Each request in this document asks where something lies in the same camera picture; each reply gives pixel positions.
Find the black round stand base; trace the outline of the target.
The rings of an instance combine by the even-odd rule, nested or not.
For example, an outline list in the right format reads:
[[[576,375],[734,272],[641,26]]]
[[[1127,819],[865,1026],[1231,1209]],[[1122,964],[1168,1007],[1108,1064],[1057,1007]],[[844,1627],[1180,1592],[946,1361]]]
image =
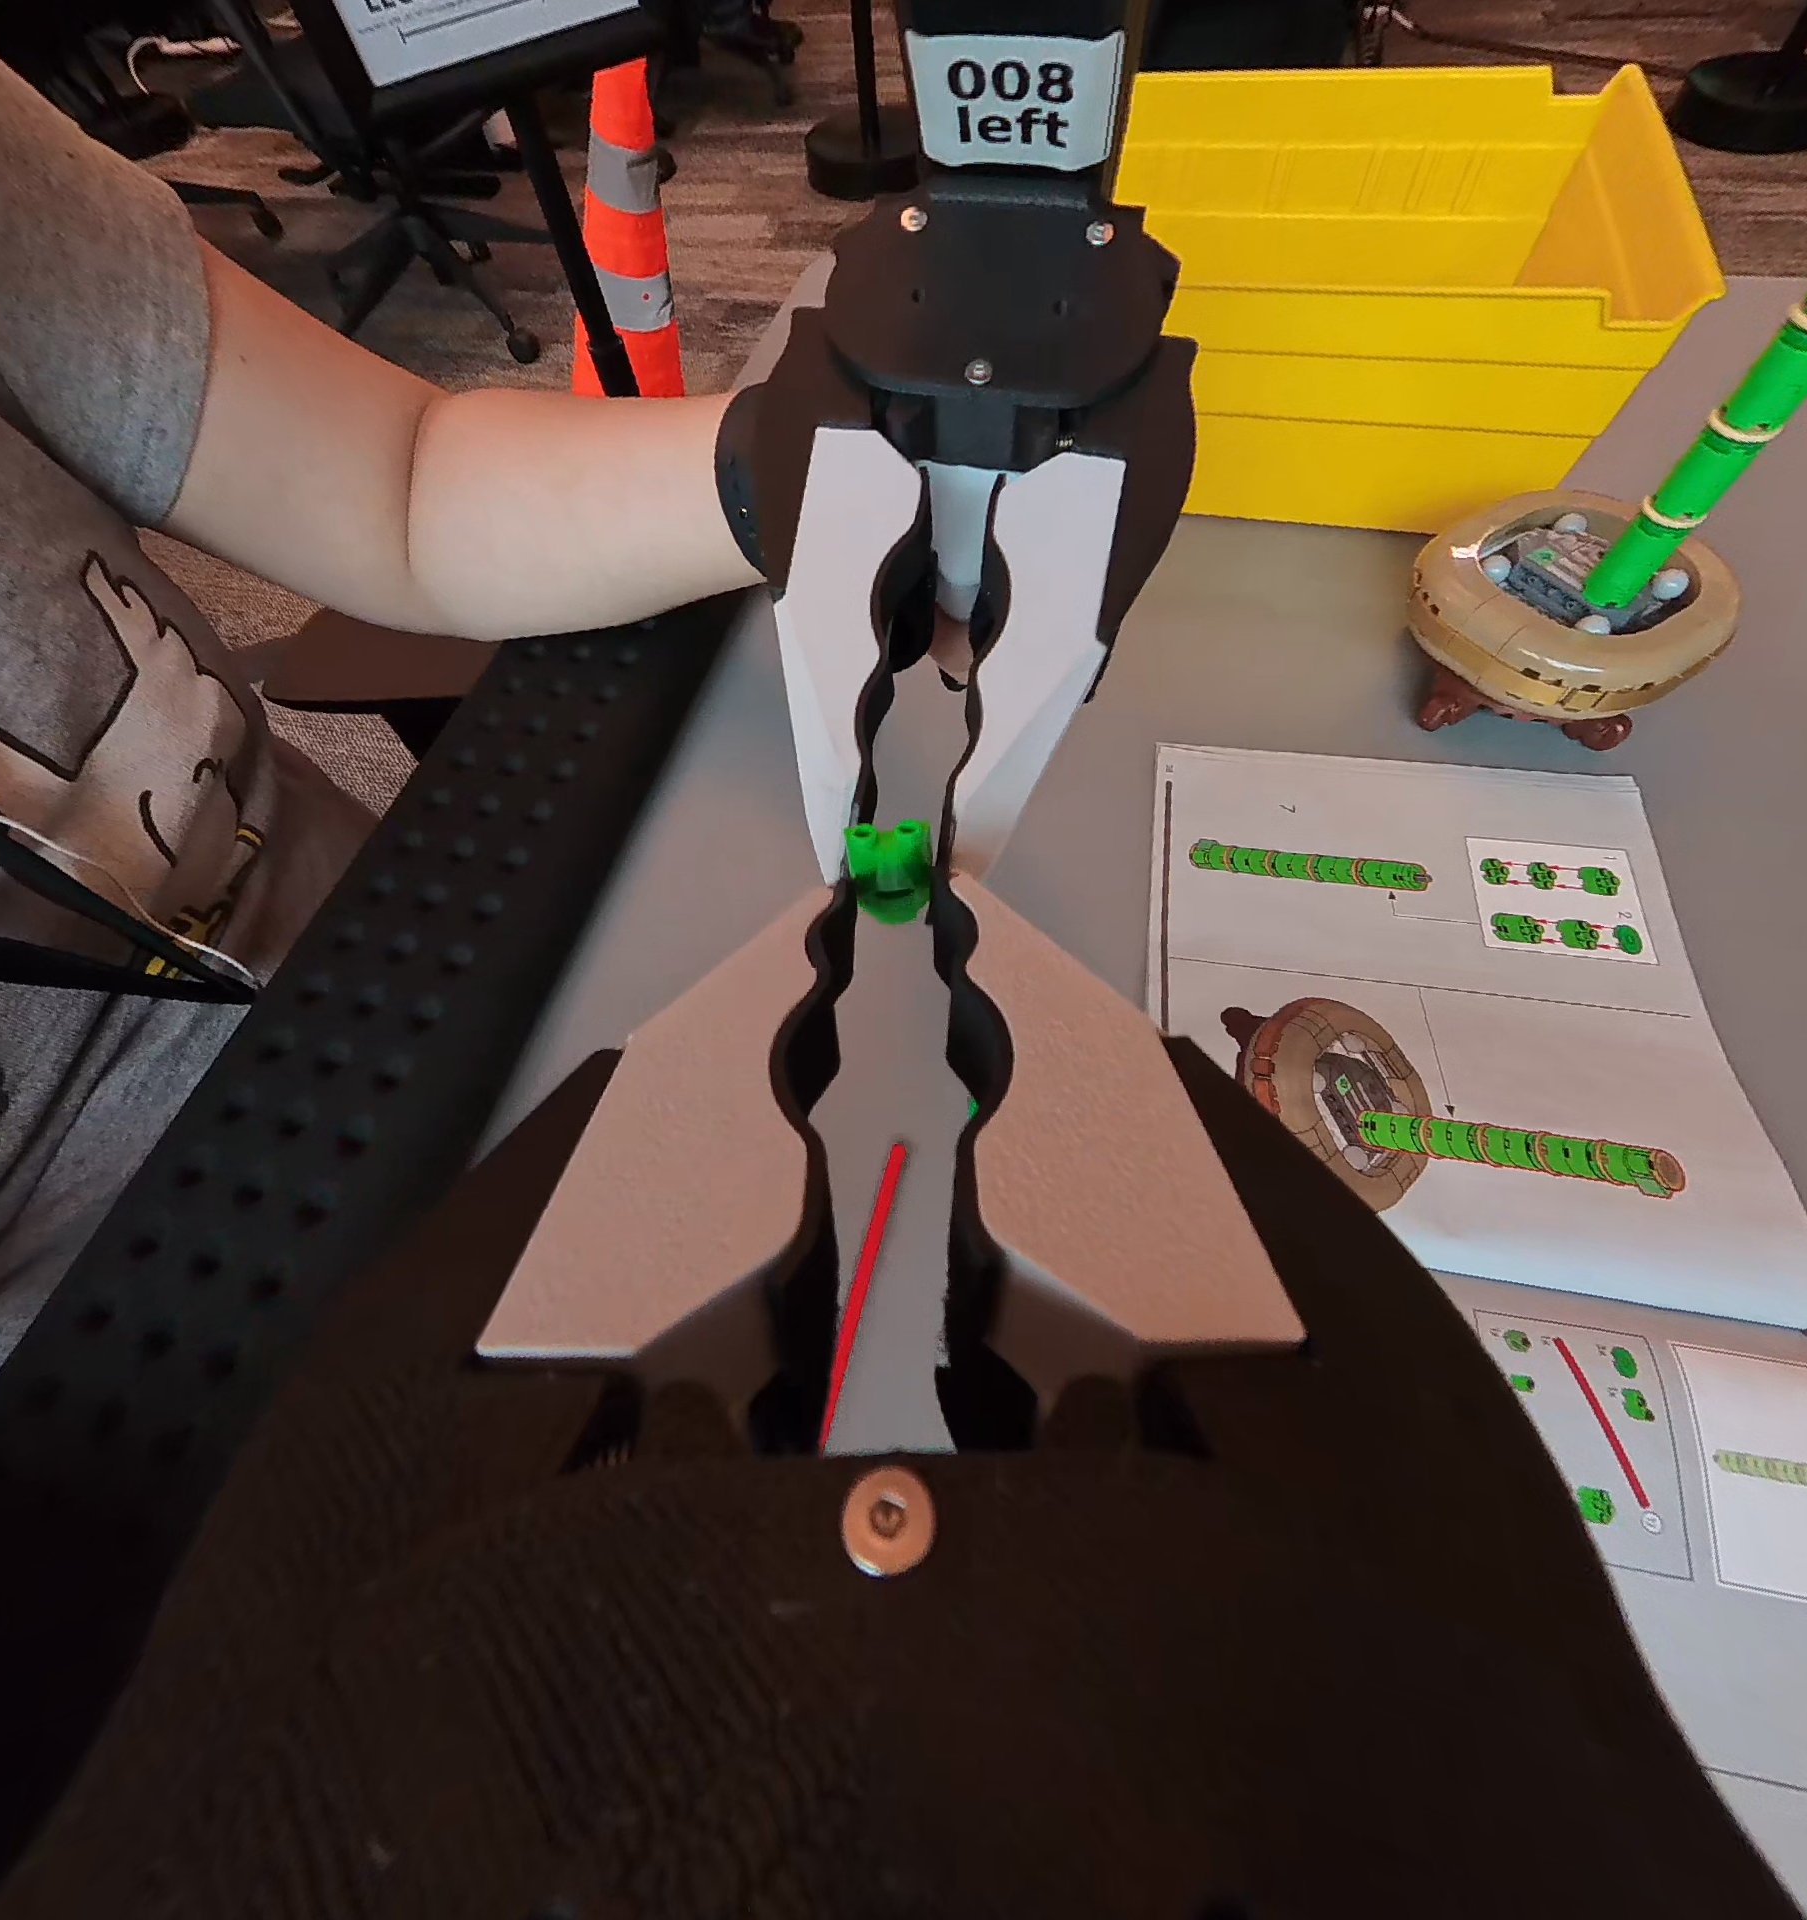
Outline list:
[[[849,5],[849,27],[855,106],[820,119],[805,133],[805,168],[814,192],[867,203],[916,185],[919,133],[910,105],[879,99],[872,3]]]
[[[1665,124],[1672,136],[1718,152],[1807,152],[1807,3],[1779,49],[1692,66]]]

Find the person's grey printed shirt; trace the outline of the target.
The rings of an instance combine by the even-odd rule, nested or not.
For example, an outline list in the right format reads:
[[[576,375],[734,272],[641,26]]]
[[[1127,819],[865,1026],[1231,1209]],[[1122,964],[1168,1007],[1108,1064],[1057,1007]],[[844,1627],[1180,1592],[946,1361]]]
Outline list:
[[[266,979],[361,850],[362,806],[276,739],[152,562],[195,447],[210,306],[170,192],[0,66],[0,814],[82,906]],[[229,1038],[236,1004],[0,865],[0,942],[101,990],[0,979],[0,1366]]]

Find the green bamboo brick model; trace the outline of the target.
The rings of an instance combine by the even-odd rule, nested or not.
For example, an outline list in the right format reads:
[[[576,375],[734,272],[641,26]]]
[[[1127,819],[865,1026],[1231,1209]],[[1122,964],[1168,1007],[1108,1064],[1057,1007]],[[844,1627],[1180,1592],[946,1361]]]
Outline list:
[[[1807,294],[1638,506],[1558,489],[1481,509],[1418,554],[1405,616],[1430,660],[1418,727],[1479,710],[1595,753],[1733,641],[1741,587],[1698,529],[1807,401]]]

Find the orange traffic cone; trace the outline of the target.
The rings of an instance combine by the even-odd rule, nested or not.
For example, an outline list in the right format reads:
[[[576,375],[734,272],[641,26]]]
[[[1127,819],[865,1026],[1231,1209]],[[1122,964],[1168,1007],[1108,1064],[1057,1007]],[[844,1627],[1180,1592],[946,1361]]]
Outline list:
[[[580,233],[637,394],[684,396],[648,60],[592,78]]]

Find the thin red rod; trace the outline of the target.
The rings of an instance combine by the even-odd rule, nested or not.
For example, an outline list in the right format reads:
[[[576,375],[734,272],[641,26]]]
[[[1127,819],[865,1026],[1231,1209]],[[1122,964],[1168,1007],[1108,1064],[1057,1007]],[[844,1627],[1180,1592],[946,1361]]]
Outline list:
[[[835,1352],[830,1361],[830,1376],[825,1399],[825,1413],[819,1430],[817,1451],[822,1457],[828,1451],[828,1442],[837,1425],[837,1415],[844,1397],[844,1388],[847,1383],[851,1358],[858,1349],[858,1339],[867,1315],[871,1286],[875,1282],[877,1265],[881,1261],[887,1232],[891,1225],[891,1213],[901,1186],[901,1175],[906,1171],[910,1150],[901,1140],[893,1140],[882,1175],[872,1200],[872,1209],[867,1221],[867,1233],[862,1238],[858,1261],[851,1273],[849,1291],[845,1295],[844,1309],[840,1312],[840,1332],[835,1342]]]

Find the grey desk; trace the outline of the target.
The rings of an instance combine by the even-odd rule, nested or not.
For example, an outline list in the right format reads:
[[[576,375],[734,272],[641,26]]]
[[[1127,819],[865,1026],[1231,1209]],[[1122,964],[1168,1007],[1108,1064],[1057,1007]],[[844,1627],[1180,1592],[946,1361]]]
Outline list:
[[[1797,285],[1733,277],[1589,450],[1575,481],[1617,499],[1655,481],[1772,336]],[[1026,920],[1140,1002],[1156,747],[1517,766],[1560,783],[1634,780],[1681,936],[1731,1064],[1807,1210],[1807,406],[1712,520],[1746,592],[1733,651],[1590,757],[1494,718],[1442,733],[1412,722],[1422,667],[1401,631],[1407,534],[1185,520],[1140,597],[1105,690],[1085,709],[989,883]],[[699,830],[744,830],[736,865],[676,905]],[[599,918],[539,1020],[479,1153],[496,1148],[592,1052],[755,936],[814,877],[773,621],[749,599],[729,652]],[[897,938],[906,953],[884,955]],[[926,1442],[946,1209],[962,1089],[942,1061],[942,993],[923,929],[879,929],[845,998],[844,1080],[822,1105],[845,1235],[865,1233],[891,1140],[911,1143],[879,1298],[840,1444]],[[900,1068],[891,1106],[867,1072],[888,1066],[872,988],[931,1061]],[[1807,1602],[1721,1592],[1703,1553],[1692,1583],[1616,1573],[1685,1730],[1807,1912]]]

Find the open instruction booklet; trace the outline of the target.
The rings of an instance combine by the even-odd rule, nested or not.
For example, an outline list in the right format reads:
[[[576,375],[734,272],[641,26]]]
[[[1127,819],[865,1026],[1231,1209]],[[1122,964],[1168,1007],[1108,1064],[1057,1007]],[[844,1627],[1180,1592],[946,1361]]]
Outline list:
[[[1807,1914],[1807,1213],[1631,780],[1160,747],[1147,1004],[1468,1320]]]

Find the sign on black stand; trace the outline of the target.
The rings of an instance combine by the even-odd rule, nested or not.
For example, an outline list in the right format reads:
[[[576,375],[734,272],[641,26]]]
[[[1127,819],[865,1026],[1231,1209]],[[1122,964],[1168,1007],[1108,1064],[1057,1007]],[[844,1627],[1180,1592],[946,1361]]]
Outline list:
[[[216,12],[276,94],[295,138],[340,179],[362,184],[366,194],[388,184],[393,196],[396,210],[337,253],[325,272],[340,298],[344,333],[353,333],[419,258],[441,283],[479,300],[502,327],[511,354],[530,364],[539,339],[480,277],[479,258],[492,242],[543,238],[568,281],[601,389],[640,392],[536,102],[542,85],[593,78],[648,54],[658,27],[640,5],[293,3],[301,49],[337,101],[331,116],[320,116],[293,88],[285,70],[289,49],[266,34],[256,5],[216,5]],[[430,113],[447,113],[450,138],[459,138],[462,124],[480,125],[497,108],[511,119],[543,230],[440,204],[424,189],[417,125]]]

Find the person's left forearm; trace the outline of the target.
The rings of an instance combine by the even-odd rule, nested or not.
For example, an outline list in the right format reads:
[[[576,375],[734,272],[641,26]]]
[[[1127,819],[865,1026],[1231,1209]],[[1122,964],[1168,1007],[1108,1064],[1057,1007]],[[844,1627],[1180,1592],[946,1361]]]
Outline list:
[[[447,394],[197,246],[210,364],[164,531],[370,625],[502,641],[748,590],[727,401]]]

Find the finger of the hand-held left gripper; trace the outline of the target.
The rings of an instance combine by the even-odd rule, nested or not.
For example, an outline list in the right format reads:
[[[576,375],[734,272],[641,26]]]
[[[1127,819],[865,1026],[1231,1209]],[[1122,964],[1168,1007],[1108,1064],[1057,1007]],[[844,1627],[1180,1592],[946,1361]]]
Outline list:
[[[820,877],[844,880],[845,831],[872,783],[891,702],[896,607],[931,566],[928,486],[875,430],[820,427],[775,625],[805,823]]]
[[[970,749],[949,796],[953,874],[985,876],[1005,850],[1061,733],[1105,663],[1099,635],[1127,462],[1055,455],[1005,479],[986,552],[1008,604],[972,675]]]

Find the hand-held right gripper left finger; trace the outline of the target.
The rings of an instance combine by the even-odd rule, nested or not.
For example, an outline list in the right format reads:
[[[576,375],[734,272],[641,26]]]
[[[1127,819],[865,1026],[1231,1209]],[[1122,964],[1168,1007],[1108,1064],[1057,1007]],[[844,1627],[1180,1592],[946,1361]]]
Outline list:
[[[641,1026],[476,1352],[715,1392],[767,1451],[809,1455],[840,1246],[809,1115],[840,1066],[851,902],[814,888]]]

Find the yellow plastic bin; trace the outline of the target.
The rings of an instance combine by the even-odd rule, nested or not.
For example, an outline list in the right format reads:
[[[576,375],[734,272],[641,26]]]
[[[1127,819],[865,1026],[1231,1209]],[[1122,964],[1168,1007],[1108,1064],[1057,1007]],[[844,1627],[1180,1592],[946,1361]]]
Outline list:
[[[1725,283],[1634,66],[1140,75],[1198,515],[1438,531],[1563,481]]]

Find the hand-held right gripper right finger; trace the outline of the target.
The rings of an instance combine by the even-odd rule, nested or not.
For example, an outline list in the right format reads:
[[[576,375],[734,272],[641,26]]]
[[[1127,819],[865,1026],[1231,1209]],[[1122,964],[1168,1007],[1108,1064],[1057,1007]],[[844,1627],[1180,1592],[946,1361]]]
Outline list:
[[[1128,998],[959,874],[931,925],[957,1143],[938,1406],[1028,1445],[1082,1380],[1278,1354],[1304,1328],[1170,1052]]]

